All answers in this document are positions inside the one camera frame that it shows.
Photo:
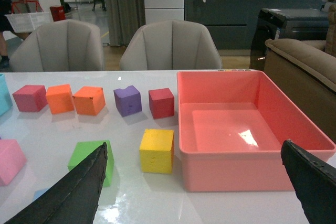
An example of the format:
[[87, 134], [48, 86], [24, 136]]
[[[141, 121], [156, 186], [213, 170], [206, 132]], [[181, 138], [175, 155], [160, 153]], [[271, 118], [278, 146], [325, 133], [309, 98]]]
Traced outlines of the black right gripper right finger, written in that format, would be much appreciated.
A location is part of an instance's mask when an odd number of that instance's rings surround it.
[[335, 223], [335, 168], [291, 140], [281, 159], [309, 223]]

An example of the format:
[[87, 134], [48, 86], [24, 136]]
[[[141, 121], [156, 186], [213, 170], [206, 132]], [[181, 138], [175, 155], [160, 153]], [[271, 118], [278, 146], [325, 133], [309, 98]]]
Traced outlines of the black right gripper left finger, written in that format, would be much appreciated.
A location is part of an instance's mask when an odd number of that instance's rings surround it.
[[93, 223], [107, 160], [104, 142], [6, 223]]

